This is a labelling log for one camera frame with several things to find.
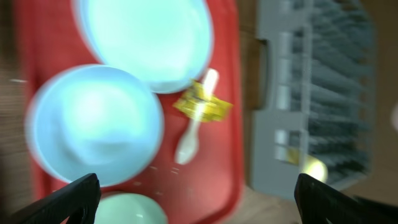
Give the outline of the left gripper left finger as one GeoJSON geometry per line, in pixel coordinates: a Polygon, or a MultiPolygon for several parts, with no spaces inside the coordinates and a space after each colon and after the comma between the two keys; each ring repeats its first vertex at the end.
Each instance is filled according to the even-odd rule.
{"type": "Polygon", "coordinates": [[[11,215],[11,224],[94,224],[101,198],[97,175],[87,174],[11,215]]]}

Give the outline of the light blue bowl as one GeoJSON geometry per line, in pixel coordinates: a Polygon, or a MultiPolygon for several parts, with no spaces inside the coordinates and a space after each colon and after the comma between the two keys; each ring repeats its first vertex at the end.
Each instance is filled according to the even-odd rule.
{"type": "Polygon", "coordinates": [[[80,65],[47,80],[25,119],[28,148],[52,177],[70,183],[94,173],[103,187],[140,174],[164,135],[160,101],[133,75],[80,65]]]}

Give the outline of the mint green bowl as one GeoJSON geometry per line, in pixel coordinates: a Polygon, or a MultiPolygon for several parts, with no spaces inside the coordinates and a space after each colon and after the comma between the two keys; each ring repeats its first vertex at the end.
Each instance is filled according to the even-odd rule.
{"type": "Polygon", "coordinates": [[[141,194],[112,192],[102,196],[94,224],[168,224],[161,206],[141,194]]]}

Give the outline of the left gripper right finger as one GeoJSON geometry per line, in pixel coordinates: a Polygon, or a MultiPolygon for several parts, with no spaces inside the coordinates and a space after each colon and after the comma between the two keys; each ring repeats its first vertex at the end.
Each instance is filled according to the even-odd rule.
{"type": "Polygon", "coordinates": [[[300,174],[294,191],[303,224],[397,224],[397,207],[361,197],[349,197],[300,174]]]}

